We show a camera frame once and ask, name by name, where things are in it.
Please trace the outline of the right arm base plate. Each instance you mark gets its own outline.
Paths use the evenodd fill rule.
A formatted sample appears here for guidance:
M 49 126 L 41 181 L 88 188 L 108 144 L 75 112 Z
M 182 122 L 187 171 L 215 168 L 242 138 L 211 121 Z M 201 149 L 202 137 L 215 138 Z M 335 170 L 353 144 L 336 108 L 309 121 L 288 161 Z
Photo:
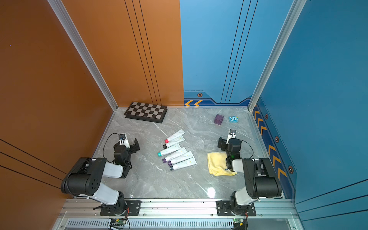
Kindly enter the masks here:
M 233 204 L 229 200 L 219 200 L 216 201 L 216 210 L 218 216 L 230 217 L 230 216 L 241 216 L 241 217 L 255 217 L 256 209 L 254 204 L 239 206 Z

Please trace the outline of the yellow microfibre cloth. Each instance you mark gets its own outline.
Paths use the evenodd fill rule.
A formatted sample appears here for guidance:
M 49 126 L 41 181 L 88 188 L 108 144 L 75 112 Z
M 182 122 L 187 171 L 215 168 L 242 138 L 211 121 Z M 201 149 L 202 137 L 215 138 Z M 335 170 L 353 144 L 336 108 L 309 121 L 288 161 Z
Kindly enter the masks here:
M 226 165 L 227 155 L 225 152 L 208 153 L 209 174 L 214 176 L 234 176 L 237 173 L 232 172 Z

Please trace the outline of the dark blue cap tube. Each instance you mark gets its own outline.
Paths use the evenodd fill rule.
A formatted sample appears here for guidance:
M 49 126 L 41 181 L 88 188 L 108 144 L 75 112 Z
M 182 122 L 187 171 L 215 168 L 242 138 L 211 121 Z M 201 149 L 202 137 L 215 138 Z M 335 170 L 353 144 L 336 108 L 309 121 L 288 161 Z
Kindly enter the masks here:
M 174 165 L 171 165 L 170 170 L 174 171 L 174 170 L 186 168 L 186 167 L 189 167 L 189 166 L 193 166 L 193 165 L 196 165 L 196 164 L 197 164 L 197 162 L 196 162 L 195 158 L 192 157 L 192 158 L 187 159 L 185 161 L 182 161 L 182 162 L 176 163 Z

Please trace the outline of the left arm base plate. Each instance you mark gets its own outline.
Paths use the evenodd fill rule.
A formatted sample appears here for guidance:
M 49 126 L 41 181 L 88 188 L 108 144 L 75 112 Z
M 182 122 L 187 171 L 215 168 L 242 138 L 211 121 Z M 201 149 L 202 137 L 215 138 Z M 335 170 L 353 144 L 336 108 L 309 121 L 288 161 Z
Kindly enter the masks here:
M 101 216 L 138 216 L 141 208 L 140 200 L 128 200 L 115 205 L 101 205 L 94 209 L 101 209 Z

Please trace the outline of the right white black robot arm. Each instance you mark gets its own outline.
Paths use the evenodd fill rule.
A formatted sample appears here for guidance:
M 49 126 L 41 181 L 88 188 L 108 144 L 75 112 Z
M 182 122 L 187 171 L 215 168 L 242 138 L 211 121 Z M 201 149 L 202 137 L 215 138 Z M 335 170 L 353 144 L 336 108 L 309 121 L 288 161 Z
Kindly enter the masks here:
M 242 143 L 242 140 L 232 136 L 227 140 L 218 140 L 218 148 L 226 153 L 226 169 L 244 174 L 244 188 L 233 192 L 230 197 L 230 206 L 234 213 L 250 207 L 260 199 L 279 197 L 282 194 L 281 184 L 270 159 L 242 158 Z

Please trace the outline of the purple cap toothpaste tube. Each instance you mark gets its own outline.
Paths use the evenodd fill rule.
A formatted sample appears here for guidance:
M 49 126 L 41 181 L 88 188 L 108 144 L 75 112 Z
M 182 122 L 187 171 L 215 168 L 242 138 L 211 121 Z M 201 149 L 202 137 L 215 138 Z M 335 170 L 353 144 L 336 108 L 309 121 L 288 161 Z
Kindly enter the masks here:
M 165 157 L 163 159 L 163 163 L 167 163 L 168 161 L 171 161 L 172 159 L 176 158 L 176 157 L 179 157 L 183 154 L 185 154 L 187 152 L 186 148 L 185 147 L 182 147 L 181 149 L 175 151 L 174 153 L 172 153 L 171 155 Z

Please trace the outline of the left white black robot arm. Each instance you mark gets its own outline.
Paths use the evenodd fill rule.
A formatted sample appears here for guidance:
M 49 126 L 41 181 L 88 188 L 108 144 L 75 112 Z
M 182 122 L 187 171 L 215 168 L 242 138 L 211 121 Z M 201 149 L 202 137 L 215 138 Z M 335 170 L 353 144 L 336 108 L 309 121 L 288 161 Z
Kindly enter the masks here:
M 108 187 L 102 179 L 126 178 L 132 169 L 131 155 L 139 150 L 137 139 L 129 144 L 125 134 L 121 134 L 114 145 L 114 160 L 79 158 L 61 183 L 62 193 L 98 201 L 101 203 L 100 209 L 124 212 L 127 205 L 123 193 Z

